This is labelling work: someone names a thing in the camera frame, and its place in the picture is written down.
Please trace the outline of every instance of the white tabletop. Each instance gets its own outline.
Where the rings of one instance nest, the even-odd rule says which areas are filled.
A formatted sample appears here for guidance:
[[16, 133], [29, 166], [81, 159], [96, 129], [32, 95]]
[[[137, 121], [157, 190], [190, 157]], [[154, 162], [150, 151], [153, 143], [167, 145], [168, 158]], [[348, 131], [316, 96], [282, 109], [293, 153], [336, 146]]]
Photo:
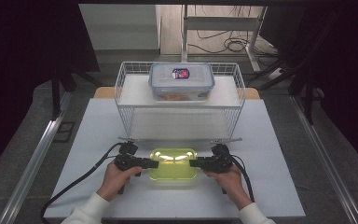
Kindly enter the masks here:
[[[62, 169], [53, 195], [85, 174], [117, 139], [126, 136], [114, 100], [91, 99], [75, 142]], [[230, 153], [240, 156], [251, 179], [255, 201], [267, 217], [305, 216], [296, 188], [262, 100], [247, 100], [233, 137], [240, 142], [227, 144]], [[192, 147], [198, 156], [212, 156], [209, 143], [143, 142], [135, 156], [149, 157], [156, 147]], [[118, 148], [111, 155], [117, 155]], [[68, 217], [101, 186], [106, 164], [61, 196], [46, 211], [47, 218]], [[214, 179], [199, 172], [187, 182], [156, 182], [147, 170], [132, 177], [124, 194], [117, 196], [104, 218], [112, 219], [210, 219], [236, 218], [238, 210], [222, 194]]]

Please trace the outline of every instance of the wire basket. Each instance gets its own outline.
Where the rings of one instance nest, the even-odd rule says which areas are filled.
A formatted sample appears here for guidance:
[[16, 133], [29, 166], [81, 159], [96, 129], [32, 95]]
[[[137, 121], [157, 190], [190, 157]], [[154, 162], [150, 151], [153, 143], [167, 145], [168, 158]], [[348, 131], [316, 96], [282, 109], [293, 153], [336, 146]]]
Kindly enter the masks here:
[[210, 63], [215, 86], [202, 103], [154, 100], [148, 86], [153, 62], [124, 62], [115, 100], [127, 137], [137, 140], [231, 139], [245, 102], [245, 86], [236, 63]]

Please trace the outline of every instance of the hand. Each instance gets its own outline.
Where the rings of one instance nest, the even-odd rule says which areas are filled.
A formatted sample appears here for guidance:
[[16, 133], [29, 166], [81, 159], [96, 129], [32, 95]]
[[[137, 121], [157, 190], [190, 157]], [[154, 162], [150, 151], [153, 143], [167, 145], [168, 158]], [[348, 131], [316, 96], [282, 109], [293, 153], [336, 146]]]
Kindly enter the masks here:
[[121, 187], [130, 183], [130, 176], [138, 174], [141, 171], [142, 167], [139, 166], [132, 167], [126, 171], [120, 171], [115, 166], [114, 161], [111, 161], [107, 165], [103, 184], [98, 189], [97, 194], [108, 202], [112, 201], [117, 196], [117, 192]]
[[218, 174], [206, 170], [203, 172], [216, 179], [220, 187], [227, 192], [228, 198], [237, 205], [238, 210], [252, 203], [242, 187], [241, 171], [236, 165], [231, 166], [226, 173]]

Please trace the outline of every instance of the floor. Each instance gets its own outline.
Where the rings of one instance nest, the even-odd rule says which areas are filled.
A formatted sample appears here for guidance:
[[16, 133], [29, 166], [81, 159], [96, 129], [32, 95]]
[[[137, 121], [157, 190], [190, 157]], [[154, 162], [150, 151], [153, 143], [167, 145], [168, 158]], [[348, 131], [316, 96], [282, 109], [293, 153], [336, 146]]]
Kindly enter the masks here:
[[[165, 55], [147, 50], [97, 51], [96, 54], [101, 72], [90, 74], [105, 86], [114, 86], [122, 62], [180, 62], [180, 56], [176, 53]], [[266, 65], [273, 63], [274, 59], [263, 60], [265, 65], [261, 64], [261, 67], [265, 69]], [[195, 55], [189, 56], [189, 61], [238, 63], [245, 82], [249, 83], [250, 80], [254, 80], [250, 84], [253, 87], [269, 80], [268, 75], [255, 75], [247, 58], [241, 55], [199, 55], [195, 53]], [[40, 223], [40, 209], [51, 197], [76, 137], [76, 131], [87, 103], [96, 91], [96, 87], [88, 81], [76, 75], [74, 75], [74, 79], [77, 87], [72, 92], [73, 97], [63, 118], [65, 125], [72, 125], [73, 131], [55, 135], [55, 141], [50, 145], [22, 207], [17, 211], [18, 214], [14, 223]], [[276, 223], [350, 223], [287, 92], [290, 81], [290, 79], [285, 80], [259, 93], [266, 104], [282, 148], [282, 154], [286, 159], [306, 216], [274, 218], [274, 220]], [[34, 102], [0, 158], [0, 216], [51, 119], [50, 86], [50, 83], [47, 82], [34, 90]], [[318, 101], [313, 103], [312, 116], [313, 127], [319, 134], [338, 173], [358, 205], [358, 154], [325, 115]], [[134, 223], [134, 221], [119, 221], [118, 223]], [[206, 222], [177, 221], [173, 223]]]

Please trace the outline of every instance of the sleeve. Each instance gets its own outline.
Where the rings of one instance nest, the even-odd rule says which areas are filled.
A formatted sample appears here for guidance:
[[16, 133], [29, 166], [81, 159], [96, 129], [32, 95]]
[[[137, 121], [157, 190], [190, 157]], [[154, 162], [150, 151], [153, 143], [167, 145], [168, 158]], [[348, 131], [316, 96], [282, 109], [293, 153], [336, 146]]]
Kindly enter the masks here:
[[274, 224], [271, 219], [266, 218], [258, 208], [257, 204], [251, 203], [242, 208], [239, 212], [240, 220], [243, 224]]
[[74, 212], [66, 218], [62, 224], [100, 224], [104, 211], [109, 207], [110, 202], [93, 193], [89, 200], [74, 209]]

